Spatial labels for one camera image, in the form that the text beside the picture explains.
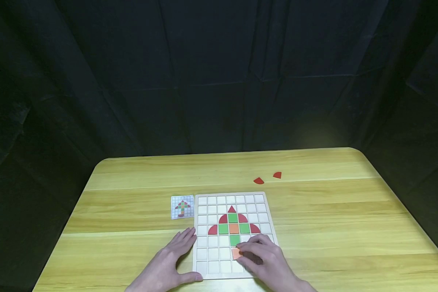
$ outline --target wooden table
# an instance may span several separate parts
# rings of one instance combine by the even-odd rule
[[[281,171],[282,179],[272,178]],[[260,176],[264,185],[253,182]],[[94,169],[38,291],[123,291],[193,218],[170,196],[265,191],[290,266],[320,292],[438,292],[438,250],[352,148],[106,159]],[[179,270],[191,271],[189,254]],[[179,291],[262,291],[253,279]]]

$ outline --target left hand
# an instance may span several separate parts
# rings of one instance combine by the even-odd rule
[[[176,286],[203,281],[200,273],[179,274],[175,265],[196,241],[195,228],[177,233],[163,249],[157,252],[142,273],[127,287],[126,292],[167,292]]]

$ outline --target black backdrop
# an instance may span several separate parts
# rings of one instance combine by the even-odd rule
[[[351,146],[438,246],[438,3],[0,0],[0,291],[106,157]]]

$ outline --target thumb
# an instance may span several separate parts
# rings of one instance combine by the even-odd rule
[[[255,274],[258,274],[258,265],[255,264],[252,260],[249,258],[246,258],[244,256],[241,256],[237,259],[238,263],[243,265],[245,268],[248,268],[250,271],[252,271]]]
[[[203,276],[197,272],[190,272],[185,274],[179,274],[180,284],[201,282],[203,281]]]

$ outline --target red semicircle piece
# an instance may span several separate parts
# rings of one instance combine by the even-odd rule
[[[227,223],[227,215],[220,216],[219,224]]]
[[[211,228],[209,228],[208,235],[214,235],[218,233],[218,226],[212,225]]]
[[[254,182],[255,182],[255,184],[259,184],[259,185],[264,184],[264,181],[261,178],[255,179]]]
[[[255,224],[252,224],[252,223],[250,223],[250,231],[251,231],[251,233],[261,233],[258,226],[256,226]]]
[[[243,214],[239,214],[238,215],[238,223],[248,223],[248,220]]]

